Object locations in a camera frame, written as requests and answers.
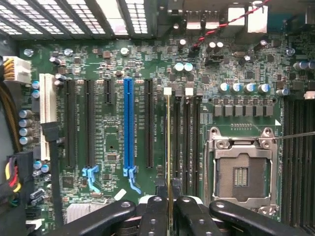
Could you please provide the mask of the green PC motherboard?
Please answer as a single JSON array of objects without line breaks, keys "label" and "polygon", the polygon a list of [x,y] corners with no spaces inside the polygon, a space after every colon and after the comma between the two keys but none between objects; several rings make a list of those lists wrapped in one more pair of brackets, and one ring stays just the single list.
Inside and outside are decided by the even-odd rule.
[{"label": "green PC motherboard", "polygon": [[[301,100],[300,121],[304,131],[304,100],[308,92],[315,94],[315,32],[295,35],[269,33],[254,41],[221,35],[210,37],[196,49],[194,38],[169,35],[158,40],[27,40],[19,45],[19,55],[31,65],[31,84],[22,87],[20,142],[33,153],[35,192],[27,208],[29,218],[41,218],[41,232],[49,233],[57,222],[66,222],[66,209],[74,203],[108,203],[128,199],[136,204],[145,196],[156,194],[158,179],[167,181],[166,164],[166,97],[165,87],[172,88],[170,98],[170,183],[174,177],[173,103],[175,90],[182,90],[180,105],[180,177],[183,182],[183,101],[185,88],[193,88],[190,104],[190,170],[189,193],[193,196],[193,100],[202,94],[200,113],[199,198],[205,197],[204,149],[208,131],[218,127],[225,136],[258,136],[270,127],[275,137],[284,136],[284,99],[291,102],[291,134],[294,134],[294,103]],[[55,77],[57,121],[40,124],[39,74]],[[135,185],[132,190],[124,167],[124,78],[134,81],[134,164]],[[104,80],[113,79],[115,100],[104,103]],[[144,81],[153,81],[154,93],[154,166],[146,168]],[[75,81],[75,167],[66,168],[64,87],[66,80]],[[84,81],[94,81],[95,173],[90,191],[83,176],[85,164]],[[229,92],[220,93],[218,86],[229,84]],[[253,94],[234,94],[233,83],[255,83]],[[258,93],[260,84],[269,84],[267,94]],[[50,161],[40,158],[40,126],[50,149]],[[291,143],[290,224],[303,231],[303,138],[300,141],[300,224],[292,222],[293,139]],[[278,213],[271,219],[283,222],[283,140],[278,144]]]}]

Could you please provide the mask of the grey metal PC case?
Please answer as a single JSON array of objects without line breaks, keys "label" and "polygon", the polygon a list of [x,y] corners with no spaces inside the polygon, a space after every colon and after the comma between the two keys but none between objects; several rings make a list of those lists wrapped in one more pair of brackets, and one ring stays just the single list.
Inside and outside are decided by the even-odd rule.
[{"label": "grey metal PC case", "polygon": [[[24,150],[20,142],[22,87],[29,86],[31,65],[19,55],[19,45],[56,40],[158,40],[169,35],[194,38],[196,49],[221,35],[254,41],[269,33],[315,32],[315,0],[269,0],[245,19],[243,27],[228,26],[201,38],[178,28],[185,11],[220,11],[231,5],[245,8],[256,0],[0,0],[0,184],[6,158]],[[0,203],[0,236],[43,234],[41,218],[29,218],[28,204]],[[177,236],[173,197],[168,196],[167,236]]]}]

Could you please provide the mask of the long black expansion slot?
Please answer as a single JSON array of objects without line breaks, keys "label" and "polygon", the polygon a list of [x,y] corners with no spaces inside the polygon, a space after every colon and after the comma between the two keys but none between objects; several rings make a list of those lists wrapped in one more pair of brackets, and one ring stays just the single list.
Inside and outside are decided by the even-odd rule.
[{"label": "long black expansion slot", "polygon": [[75,143],[76,143],[76,127],[75,127],[75,81],[66,80],[64,87],[64,115],[65,115],[65,157],[66,168],[73,169],[75,167]]},{"label": "long black expansion slot", "polygon": [[100,193],[100,189],[94,186],[95,173],[99,166],[95,163],[95,82],[84,81],[84,135],[85,135],[85,164],[82,169],[83,176],[88,178],[90,191]]},{"label": "long black expansion slot", "polygon": [[144,81],[144,102],[145,102],[145,159],[146,168],[154,166],[154,93],[153,81]]}]

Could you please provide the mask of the RAM memory stick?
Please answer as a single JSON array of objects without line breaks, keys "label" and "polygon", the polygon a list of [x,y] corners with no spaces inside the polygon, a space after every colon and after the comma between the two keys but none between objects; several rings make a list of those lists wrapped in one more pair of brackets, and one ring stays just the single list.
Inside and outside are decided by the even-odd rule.
[{"label": "RAM memory stick", "polygon": [[163,94],[166,97],[166,164],[167,164],[167,183],[170,183],[170,98],[172,95],[172,88],[165,87]]}]

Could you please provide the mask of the short black expansion slot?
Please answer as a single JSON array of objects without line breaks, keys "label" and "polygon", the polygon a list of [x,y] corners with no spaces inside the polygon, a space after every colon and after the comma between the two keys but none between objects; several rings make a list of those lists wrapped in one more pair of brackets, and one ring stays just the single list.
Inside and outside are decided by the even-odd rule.
[{"label": "short black expansion slot", "polygon": [[113,105],[115,100],[115,88],[113,79],[104,80],[104,103]]}]

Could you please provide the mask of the silver rear port block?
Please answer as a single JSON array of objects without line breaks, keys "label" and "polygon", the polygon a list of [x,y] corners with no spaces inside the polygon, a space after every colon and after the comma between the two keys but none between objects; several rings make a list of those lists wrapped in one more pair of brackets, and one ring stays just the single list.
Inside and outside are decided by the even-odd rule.
[{"label": "silver rear port block", "polygon": [[201,38],[218,33],[228,26],[243,27],[245,19],[259,11],[267,12],[265,7],[269,0],[256,0],[250,3],[247,8],[244,5],[234,4],[220,11],[202,9],[199,11],[185,11],[178,28],[184,31],[197,32]]}]

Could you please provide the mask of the silver CPU socket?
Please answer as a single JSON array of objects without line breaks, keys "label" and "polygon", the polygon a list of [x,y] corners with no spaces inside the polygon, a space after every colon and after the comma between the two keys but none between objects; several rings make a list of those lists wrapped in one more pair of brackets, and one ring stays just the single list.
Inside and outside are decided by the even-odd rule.
[{"label": "silver CPU socket", "polygon": [[279,211],[278,144],[270,127],[258,136],[225,136],[218,127],[204,149],[206,204],[228,201],[267,217]]}]

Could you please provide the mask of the RAM slot with white latch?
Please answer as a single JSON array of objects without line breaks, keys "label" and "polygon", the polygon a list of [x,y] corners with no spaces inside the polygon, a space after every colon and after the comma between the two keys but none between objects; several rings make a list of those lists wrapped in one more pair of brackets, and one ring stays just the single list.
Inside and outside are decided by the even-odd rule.
[{"label": "RAM slot with white latch", "polygon": [[190,170],[190,104],[193,97],[193,88],[185,88],[183,101],[183,182],[184,194],[189,193],[189,170]]},{"label": "RAM slot with white latch", "polygon": [[313,158],[315,157],[313,144],[315,131],[315,94],[308,92],[304,100],[304,131],[308,133],[303,138],[303,229],[315,236],[315,173],[313,172]]}]

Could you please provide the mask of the RAM slot with black latch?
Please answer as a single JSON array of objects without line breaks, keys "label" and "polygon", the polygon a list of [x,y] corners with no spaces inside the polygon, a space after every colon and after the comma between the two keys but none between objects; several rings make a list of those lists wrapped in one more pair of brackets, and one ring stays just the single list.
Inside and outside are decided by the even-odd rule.
[{"label": "RAM slot with black latch", "polygon": [[175,98],[173,103],[173,159],[174,159],[174,177],[180,177],[180,105],[182,99],[182,90],[175,90]]},{"label": "RAM slot with black latch", "polygon": [[[283,135],[291,134],[291,102],[284,99]],[[291,143],[290,139],[283,140],[283,201],[282,219],[285,224],[290,224],[290,200],[291,200]]]},{"label": "RAM slot with black latch", "polygon": [[[301,125],[301,115],[303,114],[303,104],[301,100],[295,100],[294,103],[294,134],[299,134],[303,130]],[[293,210],[292,222],[294,227],[299,227],[300,224],[300,141],[299,138],[293,138],[293,175],[292,175],[292,196],[293,196]]]},{"label": "RAM slot with black latch", "polygon": [[193,195],[199,196],[200,170],[200,107],[202,94],[197,91],[193,100]]}]

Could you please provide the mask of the white PCI expansion slot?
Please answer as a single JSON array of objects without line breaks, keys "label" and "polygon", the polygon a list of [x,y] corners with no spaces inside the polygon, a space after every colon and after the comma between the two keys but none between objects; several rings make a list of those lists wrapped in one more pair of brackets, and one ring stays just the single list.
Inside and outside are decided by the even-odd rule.
[{"label": "white PCI expansion slot", "polygon": [[[57,121],[57,95],[55,77],[51,74],[39,74],[40,124]],[[50,161],[50,149],[40,126],[40,158]]]}]

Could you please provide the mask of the silver finned heatsink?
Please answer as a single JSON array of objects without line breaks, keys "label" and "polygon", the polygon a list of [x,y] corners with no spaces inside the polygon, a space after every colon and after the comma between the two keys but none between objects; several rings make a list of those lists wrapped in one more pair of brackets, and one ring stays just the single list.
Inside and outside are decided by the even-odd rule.
[{"label": "silver finned heatsink", "polygon": [[107,205],[108,203],[96,202],[70,204],[66,209],[66,222],[70,223],[72,221],[75,221]]}]

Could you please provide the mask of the blue expansion slot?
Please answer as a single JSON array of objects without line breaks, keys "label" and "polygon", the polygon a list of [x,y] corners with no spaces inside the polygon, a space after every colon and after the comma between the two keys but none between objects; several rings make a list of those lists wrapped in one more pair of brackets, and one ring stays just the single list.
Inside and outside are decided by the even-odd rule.
[{"label": "blue expansion slot", "polygon": [[135,185],[134,164],[134,81],[124,78],[124,167],[123,175],[128,178],[130,188],[141,194]]}]

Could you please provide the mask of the thin metal locking lever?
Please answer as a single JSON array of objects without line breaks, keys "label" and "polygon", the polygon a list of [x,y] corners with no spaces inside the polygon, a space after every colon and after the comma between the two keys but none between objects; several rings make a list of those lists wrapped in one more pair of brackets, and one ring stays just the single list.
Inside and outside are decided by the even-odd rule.
[{"label": "thin metal locking lever", "polygon": [[271,136],[262,136],[262,137],[230,137],[227,138],[228,142],[251,142],[251,141],[277,141],[277,140],[284,140],[284,139],[293,139],[293,138],[299,138],[299,137],[307,137],[307,136],[314,136],[315,131],[307,132],[307,133],[299,133],[299,134],[291,134],[291,135],[285,135],[285,136],[279,136],[279,137],[271,137]]}]

